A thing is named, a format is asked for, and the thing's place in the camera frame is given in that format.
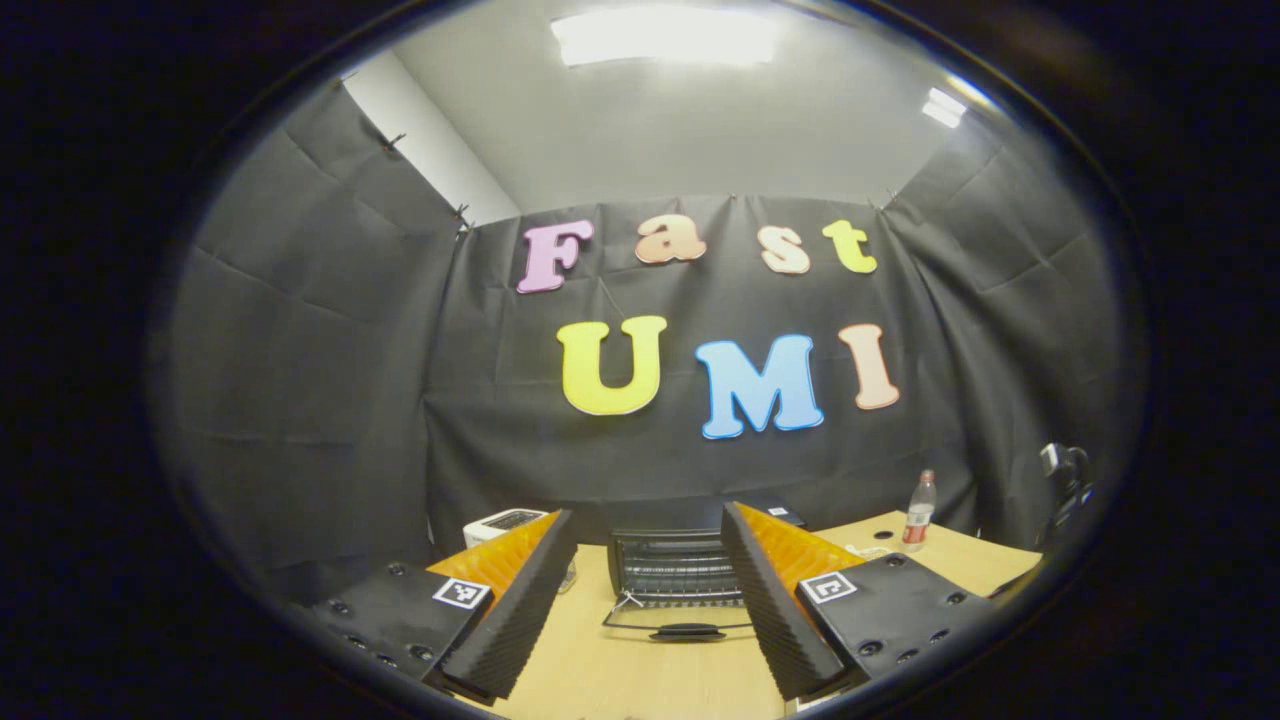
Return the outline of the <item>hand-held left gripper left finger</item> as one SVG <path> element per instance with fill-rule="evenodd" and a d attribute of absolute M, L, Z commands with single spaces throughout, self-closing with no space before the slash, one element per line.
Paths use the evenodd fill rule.
<path fill-rule="evenodd" d="M 392 562 L 310 611 L 413 682 L 507 700 L 576 555 L 572 525 L 571 511 L 557 510 L 426 568 Z"/>

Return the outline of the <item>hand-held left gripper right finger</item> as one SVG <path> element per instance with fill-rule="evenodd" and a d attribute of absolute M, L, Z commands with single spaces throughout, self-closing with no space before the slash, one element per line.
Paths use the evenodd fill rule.
<path fill-rule="evenodd" d="M 780 694 L 817 700 L 932 656 L 995 605 L 904 553 L 861 559 L 737 501 L 721 542 Z"/>

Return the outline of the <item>black electric oven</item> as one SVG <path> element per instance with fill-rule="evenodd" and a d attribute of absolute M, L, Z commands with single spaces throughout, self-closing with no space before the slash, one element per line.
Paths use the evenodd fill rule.
<path fill-rule="evenodd" d="M 728 551 L 723 509 L 740 502 L 792 527 L 812 524 L 776 495 L 746 493 L 630 503 L 605 547 L 614 600 L 602 621 L 611 639 L 703 644 L 753 635 Z"/>

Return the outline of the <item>white toaster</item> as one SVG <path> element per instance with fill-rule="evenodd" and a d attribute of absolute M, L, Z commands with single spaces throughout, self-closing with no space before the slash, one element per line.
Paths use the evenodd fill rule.
<path fill-rule="evenodd" d="M 532 509 L 507 509 L 465 525 L 463 541 L 467 550 L 544 518 L 547 511 Z"/>

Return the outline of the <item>clear bottle with red label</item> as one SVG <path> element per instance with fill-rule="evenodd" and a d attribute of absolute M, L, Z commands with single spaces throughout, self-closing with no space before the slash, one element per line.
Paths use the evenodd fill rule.
<path fill-rule="evenodd" d="M 932 469 L 925 469 L 919 477 L 905 512 L 905 524 L 901 534 L 902 550 L 905 552 L 913 553 L 924 546 L 936 503 L 936 474 Z"/>

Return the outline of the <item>black backdrop cloth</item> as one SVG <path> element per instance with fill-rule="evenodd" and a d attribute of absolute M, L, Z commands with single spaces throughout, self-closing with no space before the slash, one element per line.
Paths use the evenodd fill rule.
<path fill-rule="evenodd" d="M 1020 550 L 1124 473 L 1143 316 L 1065 163 L 961 128 L 887 206 L 768 195 L 591 202 L 460 233 L 343 90 L 230 173 L 166 328 L 188 491 L 297 594 L 323 565 L 428 546 L 517 505 L 602 543 L 769 496 L 815 529 L 905 507 Z"/>

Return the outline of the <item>small ceiling light panel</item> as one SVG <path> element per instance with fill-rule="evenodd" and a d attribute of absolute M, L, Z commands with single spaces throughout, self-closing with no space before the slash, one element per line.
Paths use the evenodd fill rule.
<path fill-rule="evenodd" d="M 941 88 L 929 88 L 922 113 L 948 129 L 957 128 L 968 113 L 968 106 Z"/>

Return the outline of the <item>large ceiling light panel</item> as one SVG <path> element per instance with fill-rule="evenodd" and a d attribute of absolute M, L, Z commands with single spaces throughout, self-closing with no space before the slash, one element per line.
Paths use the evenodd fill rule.
<path fill-rule="evenodd" d="M 568 15 L 550 23 L 567 67 L 623 60 L 769 63 L 777 28 L 739 10 L 699 6 L 623 6 Z"/>

